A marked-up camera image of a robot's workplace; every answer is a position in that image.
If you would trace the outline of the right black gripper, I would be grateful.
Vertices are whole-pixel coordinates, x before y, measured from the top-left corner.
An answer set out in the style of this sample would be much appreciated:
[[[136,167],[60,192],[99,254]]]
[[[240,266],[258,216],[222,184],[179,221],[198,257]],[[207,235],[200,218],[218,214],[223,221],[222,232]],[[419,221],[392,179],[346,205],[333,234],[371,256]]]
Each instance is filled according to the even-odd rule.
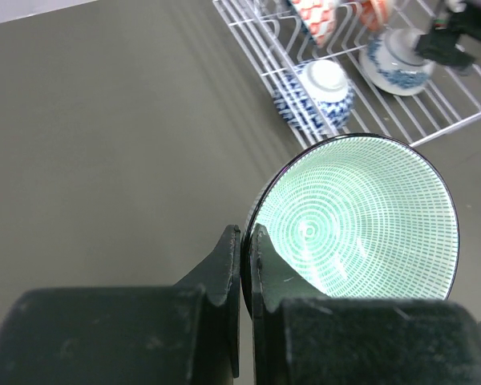
[[[481,1],[441,1],[430,29],[419,36],[414,52],[465,74],[475,57],[458,47],[464,35],[481,43]]]

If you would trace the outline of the red floral bowl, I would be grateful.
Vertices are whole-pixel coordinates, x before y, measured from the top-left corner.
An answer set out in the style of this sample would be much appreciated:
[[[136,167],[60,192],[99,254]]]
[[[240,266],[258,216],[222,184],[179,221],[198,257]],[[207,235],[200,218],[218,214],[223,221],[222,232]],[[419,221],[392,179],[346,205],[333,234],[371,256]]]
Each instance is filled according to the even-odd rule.
[[[395,8],[395,0],[363,0],[360,4],[362,7],[360,22],[371,31],[382,29]]]

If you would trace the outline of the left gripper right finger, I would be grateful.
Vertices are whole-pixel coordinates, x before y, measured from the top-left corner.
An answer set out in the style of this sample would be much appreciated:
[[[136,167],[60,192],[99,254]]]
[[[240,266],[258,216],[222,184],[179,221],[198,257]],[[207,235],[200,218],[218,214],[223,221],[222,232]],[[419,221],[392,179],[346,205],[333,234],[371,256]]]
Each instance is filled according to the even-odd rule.
[[[453,302],[332,299],[250,238],[257,384],[481,384],[481,330]]]

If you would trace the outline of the blue white floral bowl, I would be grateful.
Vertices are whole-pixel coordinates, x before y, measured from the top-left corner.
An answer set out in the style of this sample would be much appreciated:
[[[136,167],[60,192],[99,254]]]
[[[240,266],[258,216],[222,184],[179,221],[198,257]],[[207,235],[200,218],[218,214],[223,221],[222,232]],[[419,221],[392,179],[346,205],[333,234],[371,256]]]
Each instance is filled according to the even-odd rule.
[[[435,63],[415,52],[422,32],[407,27],[375,35],[358,60],[363,73],[379,89],[398,96],[422,92],[433,74]]]

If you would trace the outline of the blue triangle pattern bowl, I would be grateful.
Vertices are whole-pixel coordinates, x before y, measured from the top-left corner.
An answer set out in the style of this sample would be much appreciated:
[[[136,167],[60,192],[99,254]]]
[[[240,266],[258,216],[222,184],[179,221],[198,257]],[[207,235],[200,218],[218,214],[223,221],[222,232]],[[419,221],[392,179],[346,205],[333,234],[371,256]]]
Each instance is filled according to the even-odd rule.
[[[273,103],[291,127],[310,134],[343,128],[354,106],[353,84],[345,70],[329,59],[311,59],[285,73]]]

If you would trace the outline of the red geometric pattern bowl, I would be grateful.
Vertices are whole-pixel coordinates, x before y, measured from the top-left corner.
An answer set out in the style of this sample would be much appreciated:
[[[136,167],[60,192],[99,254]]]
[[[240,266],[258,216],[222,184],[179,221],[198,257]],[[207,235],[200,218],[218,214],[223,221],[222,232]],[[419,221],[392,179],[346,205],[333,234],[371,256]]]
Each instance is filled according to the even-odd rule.
[[[333,36],[337,26],[337,10],[340,2],[334,0],[287,1],[294,14],[301,20],[301,29],[315,45],[322,48]]]

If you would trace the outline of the white wire dish rack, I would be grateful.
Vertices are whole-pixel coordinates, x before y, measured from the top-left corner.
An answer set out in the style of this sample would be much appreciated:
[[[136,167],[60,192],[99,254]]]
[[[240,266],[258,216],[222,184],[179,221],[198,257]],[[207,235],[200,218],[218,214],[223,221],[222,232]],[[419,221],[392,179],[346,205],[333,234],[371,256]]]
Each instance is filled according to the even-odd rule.
[[[422,53],[445,17],[427,1],[218,1],[297,141],[366,132],[412,146],[481,120],[481,66],[457,45],[456,69]]]

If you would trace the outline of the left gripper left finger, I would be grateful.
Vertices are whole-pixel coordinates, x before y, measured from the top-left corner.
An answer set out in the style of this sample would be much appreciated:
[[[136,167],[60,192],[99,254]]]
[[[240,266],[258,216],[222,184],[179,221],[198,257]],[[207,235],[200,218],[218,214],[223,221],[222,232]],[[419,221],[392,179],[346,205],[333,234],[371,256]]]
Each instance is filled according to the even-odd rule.
[[[0,384],[230,384],[241,231],[170,286],[25,292],[0,325]]]

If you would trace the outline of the pale green bowl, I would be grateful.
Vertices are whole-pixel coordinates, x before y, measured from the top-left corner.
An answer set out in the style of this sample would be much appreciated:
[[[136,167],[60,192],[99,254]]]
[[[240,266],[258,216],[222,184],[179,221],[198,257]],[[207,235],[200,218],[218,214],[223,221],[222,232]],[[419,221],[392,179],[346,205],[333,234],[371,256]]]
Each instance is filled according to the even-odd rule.
[[[277,255],[331,298],[447,299],[459,219],[438,169],[410,145],[354,133],[320,141],[261,188],[245,221],[240,273],[263,225]]]

